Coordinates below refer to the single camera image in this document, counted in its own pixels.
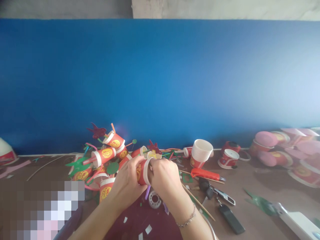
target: red utility knife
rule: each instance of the red utility knife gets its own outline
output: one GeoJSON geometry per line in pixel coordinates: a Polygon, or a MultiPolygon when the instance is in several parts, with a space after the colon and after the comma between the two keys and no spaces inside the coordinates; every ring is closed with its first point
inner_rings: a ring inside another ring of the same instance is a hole
{"type": "Polygon", "coordinates": [[[193,168],[191,170],[191,177],[203,177],[203,178],[209,178],[216,181],[226,181],[225,178],[220,177],[218,173],[209,172],[200,168],[193,168]]]}

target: key fob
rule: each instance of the key fob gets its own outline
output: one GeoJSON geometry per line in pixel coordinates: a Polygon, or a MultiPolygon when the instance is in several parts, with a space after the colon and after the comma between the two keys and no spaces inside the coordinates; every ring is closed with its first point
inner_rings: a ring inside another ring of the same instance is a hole
{"type": "Polygon", "coordinates": [[[230,210],[230,208],[227,205],[221,204],[219,206],[219,211],[222,213],[223,217],[229,223],[230,227],[232,228],[235,234],[238,235],[245,231],[244,227],[241,225],[238,219],[234,216],[233,212],[230,210]]]}

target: silver bracelet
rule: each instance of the silver bracelet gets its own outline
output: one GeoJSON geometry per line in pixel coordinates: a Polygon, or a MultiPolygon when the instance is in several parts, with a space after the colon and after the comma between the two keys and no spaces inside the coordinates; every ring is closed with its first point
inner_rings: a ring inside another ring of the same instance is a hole
{"type": "Polygon", "coordinates": [[[187,226],[192,221],[192,219],[194,218],[195,215],[196,215],[196,205],[193,203],[193,213],[192,213],[191,217],[184,224],[180,225],[177,223],[178,227],[183,228],[183,227],[187,226]]]}

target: white plastic bottle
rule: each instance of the white plastic bottle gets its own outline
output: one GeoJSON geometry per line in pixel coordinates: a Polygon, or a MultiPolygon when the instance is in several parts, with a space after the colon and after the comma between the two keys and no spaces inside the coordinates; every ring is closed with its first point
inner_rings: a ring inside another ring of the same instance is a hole
{"type": "Polygon", "coordinates": [[[19,158],[13,151],[12,147],[2,138],[0,138],[0,166],[14,163],[19,158]]]}

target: person's left hand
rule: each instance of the person's left hand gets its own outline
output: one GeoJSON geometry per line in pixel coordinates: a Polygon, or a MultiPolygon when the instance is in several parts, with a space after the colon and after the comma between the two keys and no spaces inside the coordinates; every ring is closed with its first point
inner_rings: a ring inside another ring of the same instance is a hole
{"type": "Polygon", "coordinates": [[[137,167],[144,159],[143,156],[136,156],[126,162],[119,170],[111,191],[105,198],[111,200],[120,213],[133,204],[147,189],[147,185],[141,186],[137,180],[137,167]]]}

